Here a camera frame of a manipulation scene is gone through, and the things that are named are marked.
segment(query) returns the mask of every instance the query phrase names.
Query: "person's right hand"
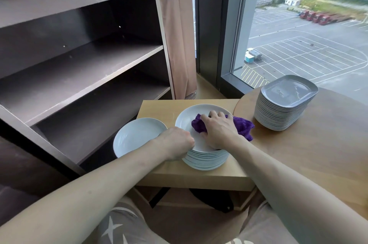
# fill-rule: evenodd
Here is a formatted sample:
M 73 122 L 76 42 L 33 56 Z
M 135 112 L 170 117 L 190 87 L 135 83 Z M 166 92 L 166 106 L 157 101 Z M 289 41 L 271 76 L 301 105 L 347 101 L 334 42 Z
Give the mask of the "person's right hand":
M 212 110 L 209 116 L 202 114 L 200 119 L 205 123 L 207 132 L 201 132 L 206 143 L 214 149 L 226 149 L 230 141 L 238 136 L 232 115 L 225 117 L 223 112 L 218 114 Z

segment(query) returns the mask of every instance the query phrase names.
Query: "purple microfiber towel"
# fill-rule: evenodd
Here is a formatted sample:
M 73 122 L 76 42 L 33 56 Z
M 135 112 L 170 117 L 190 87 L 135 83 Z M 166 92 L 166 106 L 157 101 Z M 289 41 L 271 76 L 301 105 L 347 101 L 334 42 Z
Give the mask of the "purple microfiber towel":
M 252 141 L 253 137 L 249 134 L 251 129 L 254 128 L 254 124 L 244 118 L 234 116 L 234 125 L 238 130 L 238 134 L 244 136 L 248 141 Z M 207 132 L 205 123 L 200 119 L 200 114 L 192 121 L 192 127 L 196 132 Z

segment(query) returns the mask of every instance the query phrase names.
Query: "shelf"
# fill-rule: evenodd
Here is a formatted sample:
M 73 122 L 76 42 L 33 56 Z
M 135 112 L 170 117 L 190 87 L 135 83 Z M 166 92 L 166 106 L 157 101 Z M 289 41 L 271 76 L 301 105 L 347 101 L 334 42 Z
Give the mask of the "shelf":
M 0 104 L 32 126 L 162 49 L 109 35 L 0 79 Z
M 37 127 L 47 140 L 80 164 L 139 112 L 143 100 L 155 100 L 169 85 L 134 69 L 55 113 Z

